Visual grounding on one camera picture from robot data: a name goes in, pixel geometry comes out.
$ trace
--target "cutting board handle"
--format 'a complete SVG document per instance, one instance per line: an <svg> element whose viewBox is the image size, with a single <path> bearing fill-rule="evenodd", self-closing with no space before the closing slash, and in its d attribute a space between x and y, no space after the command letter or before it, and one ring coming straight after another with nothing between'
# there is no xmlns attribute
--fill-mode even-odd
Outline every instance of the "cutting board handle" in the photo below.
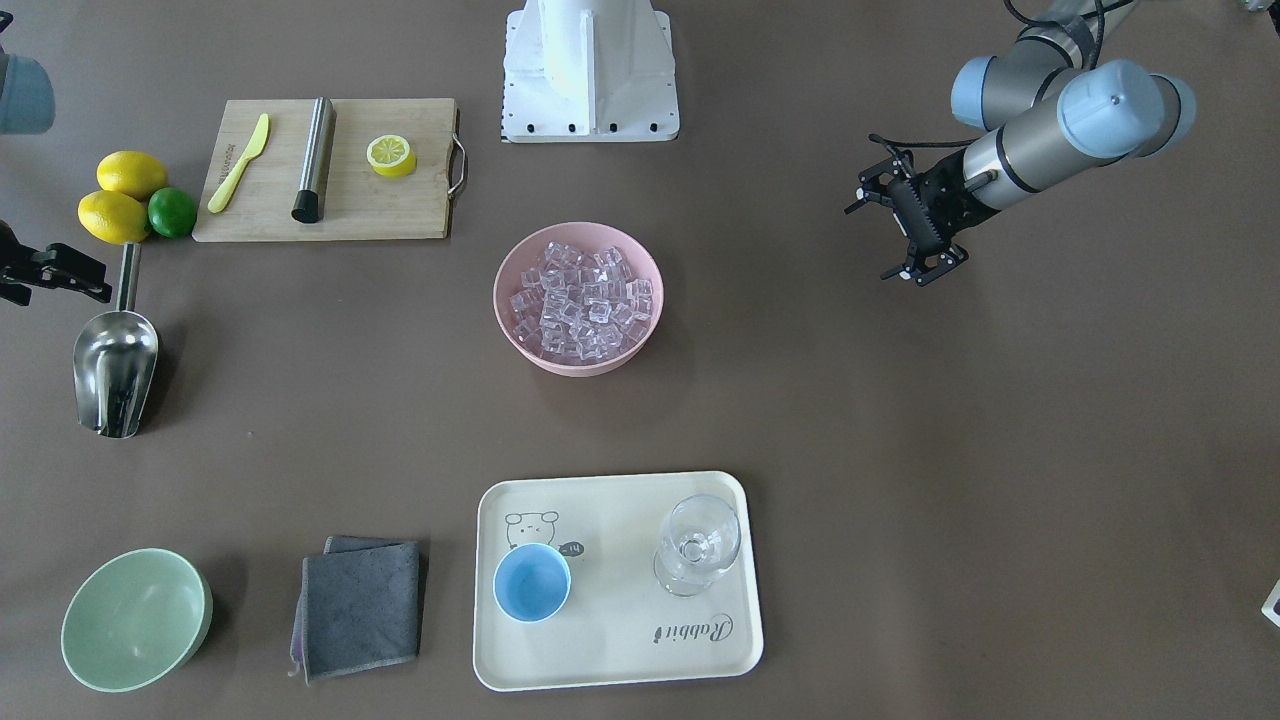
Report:
<svg viewBox="0 0 1280 720"><path fill-rule="evenodd" d="M458 133L453 133L453 146L457 147L458 152L462 155L462 172L458 174L458 182L449 186L449 200L453 200L453 196L457 195L458 191L462 190L462 186L467 183L467 149L462 147L462 141L458 140Z"/></svg>

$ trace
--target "metal scoop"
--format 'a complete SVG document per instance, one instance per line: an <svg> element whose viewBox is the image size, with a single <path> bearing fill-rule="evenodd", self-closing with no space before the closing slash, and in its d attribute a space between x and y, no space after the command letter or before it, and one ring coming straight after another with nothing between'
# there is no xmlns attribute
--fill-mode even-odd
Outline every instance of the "metal scoop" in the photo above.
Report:
<svg viewBox="0 0 1280 720"><path fill-rule="evenodd" d="M160 336L133 311L138 243L124 246L115 310L84 324L76 338L76 405L79 421L100 436L133 437L147 400Z"/></svg>

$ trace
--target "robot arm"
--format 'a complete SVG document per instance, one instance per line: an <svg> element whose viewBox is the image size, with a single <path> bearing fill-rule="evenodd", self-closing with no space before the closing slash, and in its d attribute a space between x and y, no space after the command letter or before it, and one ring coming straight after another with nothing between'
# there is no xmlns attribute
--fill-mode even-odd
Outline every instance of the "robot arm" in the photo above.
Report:
<svg viewBox="0 0 1280 720"><path fill-rule="evenodd" d="M0 297L17 305L31 302L31 288L49 287L83 292L108 302L106 265L83 252L55 242L44 252L18 242L9 225L0 220Z"/></svg>
<svg viewBox="0 0 1280 720"><path fill-rule="evenodd" d="M928 170L916 172L908 146L872 136L890 159L859 174L845 211L868 202L893 211L906 260L882 278L925 286L968 259L952 242L960 231L1089 168L1158 152L1190 129L1196 99L1180 79L1129 60L1084 69L1097 58L1098 26L1114 27L1137 4L1100 14L1092 0L1055 0L1007 55L970 60L956 77L952 113L989 132L954 143L963 149Z"/></svg>

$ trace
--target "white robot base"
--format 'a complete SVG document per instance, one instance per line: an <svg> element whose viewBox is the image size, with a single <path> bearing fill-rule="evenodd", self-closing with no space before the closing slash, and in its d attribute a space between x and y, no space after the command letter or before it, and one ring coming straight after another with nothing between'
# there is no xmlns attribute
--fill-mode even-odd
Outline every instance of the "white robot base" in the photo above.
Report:
<svg viewBox="0 0 1280 720"><path fill-rule="evenodd" d="M507 17L502 140L655 142L680 132L671 18L649 0L529 0Z"/></svg>

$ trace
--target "blue cup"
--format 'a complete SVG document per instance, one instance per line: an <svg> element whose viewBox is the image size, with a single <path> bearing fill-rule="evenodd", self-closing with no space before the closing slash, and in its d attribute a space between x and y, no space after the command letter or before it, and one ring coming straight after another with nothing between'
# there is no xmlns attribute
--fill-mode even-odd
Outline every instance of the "blue cup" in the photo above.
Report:
<svg viewBox="0 0 1280 720"><path fill-rule="evenodd" d="M568 600L568 562L549 544L522 544L502 559L493 575L493 597L512 620L541 623Z"/></svg>

